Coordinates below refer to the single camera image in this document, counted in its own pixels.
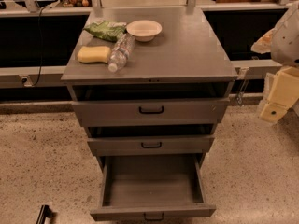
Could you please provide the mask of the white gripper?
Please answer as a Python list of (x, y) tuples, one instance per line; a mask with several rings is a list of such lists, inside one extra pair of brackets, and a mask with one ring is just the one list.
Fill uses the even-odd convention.
[[(275, 29), (267, 31), (251, 46), (256, 53), (272, 51)], [(281, 68), (275, 74), (267, 73), (264, 80), (263, 99), (258, 105), (259, 119), (277, 123), (299, 100), (299, 69), (291, 66)]]

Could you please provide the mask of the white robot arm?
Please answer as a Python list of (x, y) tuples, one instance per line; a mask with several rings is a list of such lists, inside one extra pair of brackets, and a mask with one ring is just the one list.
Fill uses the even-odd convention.
[(258, 117), (276, 123), (299, 99), (299, 2), (293, 2), (275, 27), (252, 46), (256, 53), (270, 53), (282, 65), (274, 75), (267, 74)]

